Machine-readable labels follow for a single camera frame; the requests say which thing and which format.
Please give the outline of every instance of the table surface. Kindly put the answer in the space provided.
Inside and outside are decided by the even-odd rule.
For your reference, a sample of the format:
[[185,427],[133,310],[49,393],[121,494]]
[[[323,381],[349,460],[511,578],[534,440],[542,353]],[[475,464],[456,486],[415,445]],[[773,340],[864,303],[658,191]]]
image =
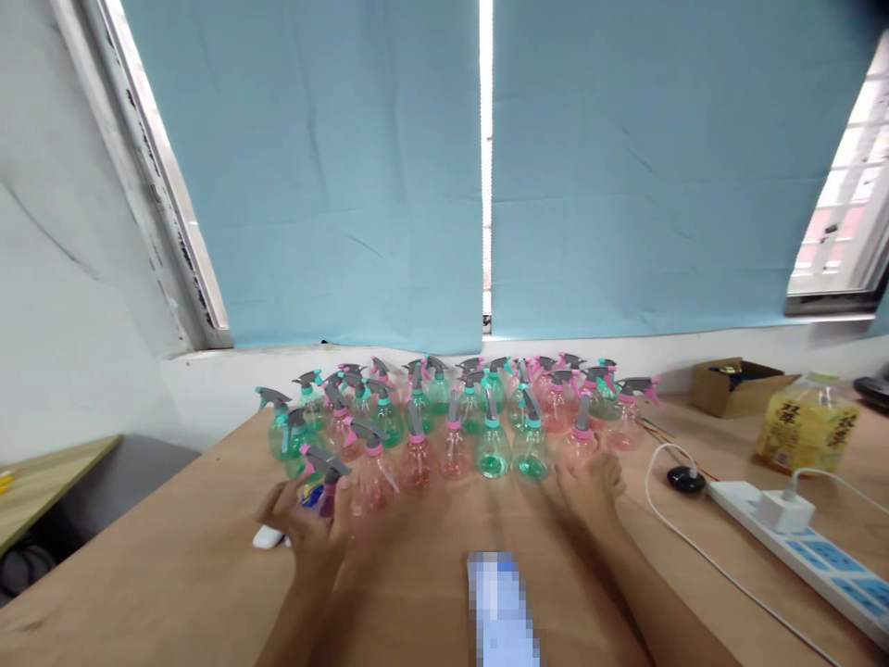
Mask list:
[[120,436],[113,435],[36,459],[0,465],[0,470],[11,470],[15,475],[9,491],[0,496],[0,554],[12,547],[118,442]]
[[[761,418],[721,421],[668,397],[643,412],[723,480],[781,488],[787,478],[750,459]],[[0,610],[0,663],[18,665],[246,665],[260,651],[293,574],[284,548],[251,547],[253,512],[282,465],[267,449],[271,409],[248,420],[27,593]],[[840,473],[889,505],[889,421],[863,409]],[[647,557],[743,664],[822,664],[738,591],[645,502],[657,443],[622,455],[619,513]],[[706,497],[664,482],[658,508],[716,562],[843,665],[886,656]],[[362,538],[328,608],[313,664],[474,664],[466,557],[515,553],[535,632],[551,665],[647,664],[632,618],[583,536],[552,501],[553,480],[477,475],[404,498]],[[822,532],[889,576],[889,522],[828,479],[803,483]]]

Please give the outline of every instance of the white power strip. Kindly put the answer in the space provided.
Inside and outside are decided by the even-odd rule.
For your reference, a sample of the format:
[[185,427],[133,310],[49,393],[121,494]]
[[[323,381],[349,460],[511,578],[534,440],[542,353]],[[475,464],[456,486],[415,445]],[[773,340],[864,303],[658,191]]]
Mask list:
[[826,537],[807,528],[778,533],[754,516],[762,492],[747,482],[712,482],[710,495],[865,635],[889,651],[889,585]]

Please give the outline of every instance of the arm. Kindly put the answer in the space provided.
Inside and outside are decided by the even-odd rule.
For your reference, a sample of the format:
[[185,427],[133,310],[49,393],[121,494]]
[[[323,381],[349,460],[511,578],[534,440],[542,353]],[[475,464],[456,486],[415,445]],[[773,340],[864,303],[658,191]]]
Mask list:
[[278,485],[257,512],[257,521],[290,537],[296,557],[294,580],[278,619],[257,660],[257,667],[305,667],[321,616],[343,562],[349,540],[351,489],[346,477],[337,484],[333,523],[299,505],[299,487],[306,477]]
[[651,566],[614,508],[626,490],[613,454],[593,457],[577,478],[557,469],[558,485],[586,526],[630,606],[657,667],[740,664]]

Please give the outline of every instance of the hand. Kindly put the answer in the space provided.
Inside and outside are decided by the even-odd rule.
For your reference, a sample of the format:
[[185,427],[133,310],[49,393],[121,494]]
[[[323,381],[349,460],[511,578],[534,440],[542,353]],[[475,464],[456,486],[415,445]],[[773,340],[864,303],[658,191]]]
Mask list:
[[558,487],[571,511],[591,530],[620,525],[614,502],[627,490],[620,462],[609,451],[597,452],[577,471],[577,477],[556,466]]
[[352,489],[341,477],[336,485],[333,522],[299,504],[299,489],[309,475],[276,485],[257,510],[257,521],[290,537],[296,557],[294,580],[333,586],[351,535]]

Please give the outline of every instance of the cooking oil bottle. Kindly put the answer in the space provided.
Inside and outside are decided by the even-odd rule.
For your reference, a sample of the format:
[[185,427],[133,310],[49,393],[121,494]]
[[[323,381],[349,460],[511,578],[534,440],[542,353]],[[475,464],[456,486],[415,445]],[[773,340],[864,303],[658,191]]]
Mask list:
[[858,422],[858,406],[834,388],[836,375],[811,372],[775,394],[756,456],[772,468],[834,472]]

